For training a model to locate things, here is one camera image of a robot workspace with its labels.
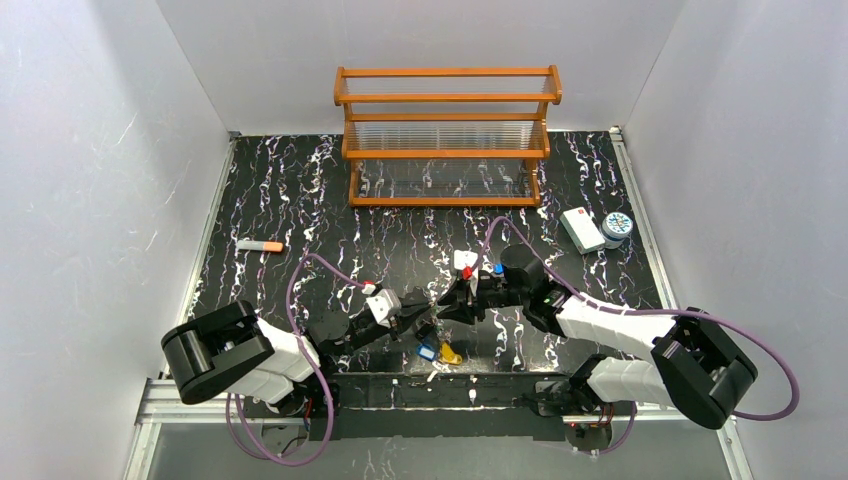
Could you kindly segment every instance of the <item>orange and white object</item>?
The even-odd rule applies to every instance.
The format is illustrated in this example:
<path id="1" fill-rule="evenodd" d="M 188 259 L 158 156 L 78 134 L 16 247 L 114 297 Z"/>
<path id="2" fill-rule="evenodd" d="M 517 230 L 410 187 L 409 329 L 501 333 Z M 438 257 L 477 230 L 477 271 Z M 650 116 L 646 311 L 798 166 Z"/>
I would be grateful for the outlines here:
<path id="1" fill-rule="evenodd" d="M 236 248 L 239 250 L 256 250 L 259 252 L 280 253 L 283 251 L 283 244 L 280 242 L 261 242 L 257 240 L 239 240 L 236 242 Z"/>

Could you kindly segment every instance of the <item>wooden shelf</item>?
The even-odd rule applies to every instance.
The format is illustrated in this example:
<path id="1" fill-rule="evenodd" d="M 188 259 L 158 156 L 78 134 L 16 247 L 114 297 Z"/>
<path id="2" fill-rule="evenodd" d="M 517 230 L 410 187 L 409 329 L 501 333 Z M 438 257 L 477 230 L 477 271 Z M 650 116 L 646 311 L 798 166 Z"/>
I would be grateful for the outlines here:
<path id="1" fill-rule="evenodd" d="M 538 161 L 548 158 L 551 150 L 545 118 L 548 104 L 559 104 L 562 100 L 556 66 L 352 70 L 339 67 L 333 99 L 345 113 L 342 156 L 351 164 L 351 206 L 529 207 L 540 204 L 536 169 Z M 446 103 L 453 105 L 442 108 L 453 112 L 438 111 L 438 105 Z M 506 103 L 514 105 L 500 106 Z M 520 109 L 519 104 L 527 103 L 535 104 L 534 111 L 492 111 Z M 374 109 L 398 111 L 356 113 L 354 106 L 357 104 L 386 104 L 385 107 L 369 107 L 372 112 Z M 402 104 L 421 105 L 391 106 Z M 419 112 L 410 113 L 409 109 Z M 424 162 L 427 175 L 442 175 L 440 185 L 457 188 L 457 194 L 421 187 L 417 185 L 421 180 L 415 178 L 404 177 L 397 183 L 398 177 L 395 177 L 392 180 L 395 186 L 412 188 L 411 193 L 396 195 L 396 191 L 391 190 L 388 196 L 384 192 L 369 196 L 368 182 L 375 180 L 373 176 L 370 180 L 363 177 L 365 183 L 361 191 L 357 172 L 375 161 L 389 161 L 380 163 L 380 168 L 391 166 L 401 177 L 405 169 L 418 168 Z M 456 173 L 462 170 L 456 168 L 461 162 L 466 162 L 462 167 L 465 174 L 470 172 L 472 176 L 478 174 L 478 170 L 486 171 L 487 165 L 497 164 L 501 169 L 519 166 L 522 187 L 519 191 L 510 187 L 501 193 L 492 193 L 487 187 L 474 193 L 467 184 L 452 183 L 461 178 Z M 471 170 L 467 162 L 472 162 Z M 438 164 L 438 168 L 431 168 L 434 164 Z M 511 177 L 504 178 L 506 184 L 511 185 Z"/>

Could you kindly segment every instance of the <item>purple cable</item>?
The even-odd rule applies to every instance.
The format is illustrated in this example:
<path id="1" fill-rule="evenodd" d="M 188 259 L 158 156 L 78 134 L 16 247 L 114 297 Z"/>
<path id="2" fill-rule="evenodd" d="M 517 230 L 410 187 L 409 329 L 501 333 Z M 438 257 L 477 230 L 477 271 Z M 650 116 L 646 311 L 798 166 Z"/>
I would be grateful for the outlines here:
<path id="1" fill-rule="evenodd" d="M 236 434 L 235 429 L 233 428 L 233 422 L 230 420 L 230 399 L 233 397 L 232 393 L 227 394 L 227 429 L 230 431 L 230 436 L 233 437 L 233 441 L 236 442 L 236 445 L 243 451 L 244 453 L 250 455 L 253 458 L 258 458 L 259 460 L 267 460 L 265 455 L 261 455 L 259 453 L 254 452 L 253 450 L 247 448 L 247 445 L 242 443 L 241 439 L 238 438 L 238 434 Z"/>
<path id="2" fill-rule="evenodd" d="M 319 262 L 321 262 L 321 264 L 327 267 L 327 269 L 330 270 L 335 276 L 337 276 L 347 284 L 353 285 L 357 288 L 365 288 L 364 284 L 351 279 L 347 275 L 340 272 L 336 267 L 330 265 L 330 263 L 324 260 L 322 257 L 314 253 L 308 253 L 300 260 L 300 263 L 297 264 L 297 268 L 295 268 L 294 273 L 292 274 L 292 277 L 289 280 L 289 285 L 286 288 L 286 316 L 288 317 L 289 323 L 291 324 L 292 333 L 297 336 L 297 348 L 300 350 L 300 353 L 306 358 L 306 361 L 309 362 L 309 365 L 312 367 L 312 370 L 318 377 L 318 382 L 321 384 L 321 390 L 324 391 L 324 398 L 327 401 L 327 426 L 324 429 L 324 438 L 321 439 L 321 445 L 318 446 L 318 450 L 316 450 L 315 453 L 303 460 L 287 462 L 275 455 L 270 450 L 268 450 L 268 448 L 266 448 L 265 445 L 263 445 L 262 442 L 258 438 L 256 438 L 256 435 L 253 433 L 253 430 L 248 427 L 247 419 L 244 416 L 244 408 L 242 407 L 241 399 L 236 396 L 236 410 L 238 411 L 239 420 L 241 420 L 241 425 L 242 427 L 244 427 L 247 436 L 250 437 L 250 440 L 253 441 L 253 444 L 256 445 L 256 448 L 258 448 L 259 451 L 262 452 L 262 454 L 264 454 L 268 460 L 271 460 L 272 462 L 280 465 L 285 465 L 287 467 L 300 467 L 302 465 L 306 465 L 318 458 L 318 456 L 324 452 L 324 449 L 327 448 L 327 444 L 330 442 L 330 436 L 333 434 L 333 417 L 335 416 L 335 408 L 333 406 L 333 396 L 330 393 L 330 386 L 327 384 L 327 379 L 324 377 L 324 374 L 321 373 L 321 368 L 318 366 L 318 364 L 315 363 L 315 361 L 312 359 L 312 356 L 309 355 L 308 351 L 306 350 L 306 346 L 303 344 L 302 332 L 300 331 L 300 327 L 297 326 L 297 322 L 295 322 L 294 315 L 292 315 L 291 312 L 291 295 L 292 291 L 294 290 L 295 280 L 297 279 L 300 270 L 303 268 L 304 265 L 306 265 L 306 262 L 309 261 L 309 259 L 318 260 Z"/>
<path id="3" fill-rule="evenodd" d="M 610 445 L 609 447 L 607 447 L 603 450 L 598 450 L 598 455 L 604 455 L 604 454 L 607 454 L 607 453 L 612 453 L 616 448 L 624 445 L 624 441 L 627 440 L 627 437 L 630 436 L 630 432 L 633 430 L 633 424 L 635 422 L 636 422 L 636 402 L 633 402 L 632 406 L 630 407 L 630 420 L 627 422 L 627 428 L 624 429 L 624 433 L 621 434 L 621 437 L 618 440 L 616 440 L 616 442 L 614 444 Z"/>
<path id="4" fill-rule="evenodd" d="M 480 263 L 482 262 L 482 259 L 483 259 L 483 254 L 489 248 L 489 243 L 492 241 L 492 235 L 495 232 L 495 226 L 497 226 L 501 222 L 506 222 L 507 225 L 512 227 L 513 231 L 515 231 L 515 233 L 518 235 L 518 238 L 520 238 L 521 241 L 524 242 L 524 244 L 527 245 L 527 247 L 530 248 L 530 251 L 532 251 L 533 255 L 535 255 L 536 258 L 538 258 L 542 262 L 542 266 L 545 267 L 545 270 L 551 275 L 551 277 L 553 277 L 554 280 L 561 283 L 566 289 L 568 289 L 568 291 L 572 295 L 575 295 L 578 298 L 582 299 L 584 302 L 586 302 L 587 305 L 589 305 L 592 308 L 598 309 L 598 310 L 600 310 L 602 312 L 606 312 L 606 313 L 613 313 L 613 314 L 616 314 L 616 315 L 620 315 L 622 313 L 624 315 L 627 315 L 627 316 L 644 316 L 644 315 L 671 315 L 671 316 L 675 316 L 675 315 L 684 315 L 684 316 L 687 316 L 687 317 L 699 318 L 701 320 L 713 322 L 713 323 L 716 323 L 718 325 L 721 325 L 722 327 L 733 330 L 734 332 L 738 333 L 739 335 L 742 335 L 743 337 L 747 338 L 748 340 L 753 342 L 755 345 L 757 345 L 758 347 L 763 349 L 764 352 L 769 354 L 769 356 L 771 356 L 771 358 L 773 358 L 774 361 L 777 362 L 777 364 L 780 366 L 781 370 L 783 370 L 783 373 L 786 375 L 786 379 L 789 381 L 789 389 L 790 389 L 791 394 L 792 394 L 792 396 L 789 399 L 789 404 L 783 410 L 781 410 L 779 412 L 775 412 L 775 413 L 769 413 L 769 414 L 746 413 L 746 412 L 738 412 L 738 411 L 734 410 L 733 414 L 736 415 L 737 417 L 744 418 L 746 420 L 769 422 L 769 421 L 780 420 L 781 418 L 788 417 L 798 407 L 798 402 L 801 399 L 801 388 L 798 386 L 798 379 L 795 377 L 795 373 L 792 372 L 791 368 L 789 368 L 789 365 L 786 363 L 786 360 L 784 360 L 784 358 L 779 353 L 774 351 L 774 349 L 772 349 L 770 346 L 768 346 L 762 340 L 758 339 L 757 337 L 755 337 L 751 333 L 748 333 L 747 331 L 745 331 L 745 330 L 743 330 L 743 329 L 741 329 L 741 328 L 739 328 L 735 325 L 732 325 L 727 320 L 723 320 L 721 318 L 714 317 L 714 316 L 709 315 L 707 313 L 690 312 L 690 311 L 687 311 L 687 310 L 677 310 L 677 309 L 631 310 L 631 309 L 626 309 L 626 308 L 613 308 L 613 307 L 608 307 L 608 306 L 605 306 L 605 305 L 598 305 L 597 303 L 592 301 L 592 299 L 590 299 L 587 296 L 580 293 L 576 288 L 574 288 L 573 285 L 568 283 L 564 278 L 562 278 L 558 273 L 556 273 L 551 267 L 549 267 L 545 263 L 545 261 L 542 259 L 541 255 L 539 255 L 536 252 L 536 250 L 533 249 L 533 247 L 530 245 L 530 242 L 527 240 L 527 238 L 524 237 L 524 235 L 522 235 L 520 231 L 518 231 L 518 228 L 516 228 L 515 224 L 512 223 L 512 221 L 510 221 L 510 219 L 508 219 L 506 217 L 501 216 L 501 217 L 497 217 L 494 220 L 492 220 L 492 223 L 489 225 L 489 228 L 486 231 L 486 238 L 483 240 L 483 244 L 480 246 L 480 252 L 477 255 L 477 261 L 474 263 L 474 266 L 471 267 L 472 270 L 476 269 L 477 267 L 480 266 Z"/>

